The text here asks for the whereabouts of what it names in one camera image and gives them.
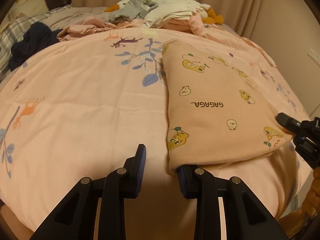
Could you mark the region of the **person right hand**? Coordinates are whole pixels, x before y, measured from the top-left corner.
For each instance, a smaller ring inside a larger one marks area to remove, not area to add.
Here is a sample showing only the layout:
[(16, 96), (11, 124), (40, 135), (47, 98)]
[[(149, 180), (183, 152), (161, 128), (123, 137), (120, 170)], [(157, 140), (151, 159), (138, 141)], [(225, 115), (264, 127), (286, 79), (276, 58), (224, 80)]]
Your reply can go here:
[(315, 218), (319, 213), (320, 206), (320, 170), (319, 167), (314, 169), (313, 181), (306, 198), (302, 204), (302, 211), (311, 219)]

